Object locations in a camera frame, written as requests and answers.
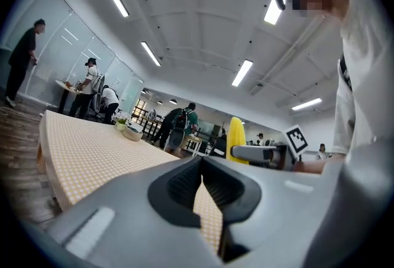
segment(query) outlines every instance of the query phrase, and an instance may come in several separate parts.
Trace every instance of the glass wall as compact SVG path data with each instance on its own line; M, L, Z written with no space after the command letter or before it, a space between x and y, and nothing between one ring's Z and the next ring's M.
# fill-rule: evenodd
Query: glass wall
M24 32L43 18L46 32L36 35L38 65L27 72L20 89L26 96L58 106L63 89L56 83L69 81L75 85L83 81L89 57L96 58L97 67L105 75L105 84L119 96L119 108L131 112L141 89L142 80L110 50L73 12L64 0L35 0L22 15L7 40L13 50ZM1 59L0 68L9 70L8 59ZM0 85L5 87L8 73ZM73 101L70 95L65 105L69 109Z

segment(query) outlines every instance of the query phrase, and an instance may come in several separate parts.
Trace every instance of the green shirt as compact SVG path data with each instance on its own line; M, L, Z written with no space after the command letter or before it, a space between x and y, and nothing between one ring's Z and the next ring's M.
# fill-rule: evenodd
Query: green shirt
M185 136L191 134L191 127L194 124L198 124L198 115L195 112L191 112L187 115L187 122L186 122L186 129L185 129Z

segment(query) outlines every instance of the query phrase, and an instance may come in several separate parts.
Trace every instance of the yellow object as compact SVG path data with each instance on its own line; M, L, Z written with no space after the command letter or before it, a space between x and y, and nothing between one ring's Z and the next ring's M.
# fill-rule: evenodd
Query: yellow object
M248 161L235 158L231 155L231 148L235 145L246 145L244 126L242 125L242 121L237 117L233 117L230 122L230 128L227 134L226 159L243 164L249 164Z

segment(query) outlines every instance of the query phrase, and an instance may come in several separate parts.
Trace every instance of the window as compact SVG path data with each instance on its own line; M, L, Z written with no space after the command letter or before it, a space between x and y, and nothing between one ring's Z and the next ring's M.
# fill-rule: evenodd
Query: window
M145 101L139 99L133 109L133 115L141 116L141 110L144 110L146 104Z

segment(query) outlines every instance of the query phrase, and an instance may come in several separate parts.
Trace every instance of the checkered tablecloth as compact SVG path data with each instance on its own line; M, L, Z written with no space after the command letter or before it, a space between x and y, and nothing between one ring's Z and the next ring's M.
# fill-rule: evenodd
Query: checkered tablecloth
M40 124L37 164L48 174L63 210L111 179L177 160L144 141L125 138L113 126L46 111ZM205 186L195 198L202 234L212 249L219 247L222 213Z

